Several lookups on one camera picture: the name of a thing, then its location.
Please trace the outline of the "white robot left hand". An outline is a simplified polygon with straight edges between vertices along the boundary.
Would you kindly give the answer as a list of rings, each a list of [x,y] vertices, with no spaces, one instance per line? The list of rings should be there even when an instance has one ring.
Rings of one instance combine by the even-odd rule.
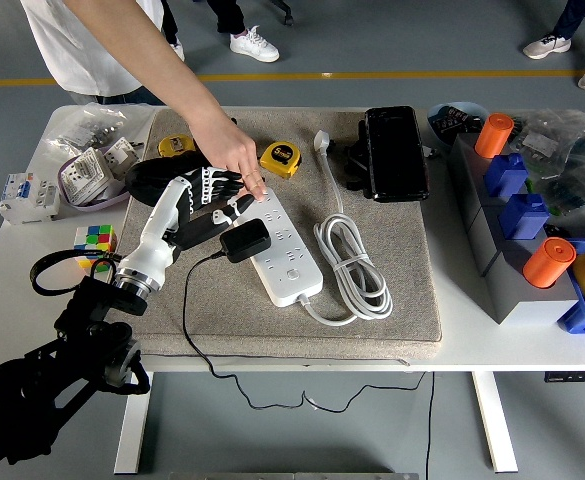
[[[139,245],[119,264],[114,285],[140,297],[161,290],[165,271],[179,254],[228,229],[254,202],[238,194],[233,172],[215,167],[192,170],[172,179],[143,228]]]

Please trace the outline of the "person's left hand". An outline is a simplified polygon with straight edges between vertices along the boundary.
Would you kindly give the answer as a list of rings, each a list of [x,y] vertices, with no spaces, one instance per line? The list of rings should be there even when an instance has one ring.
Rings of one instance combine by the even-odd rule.
[[[212,166],[238,173],[247,192],[264,199],[266,186],[261,176],[255,142],[228,117],[191,127],[191,132]]]

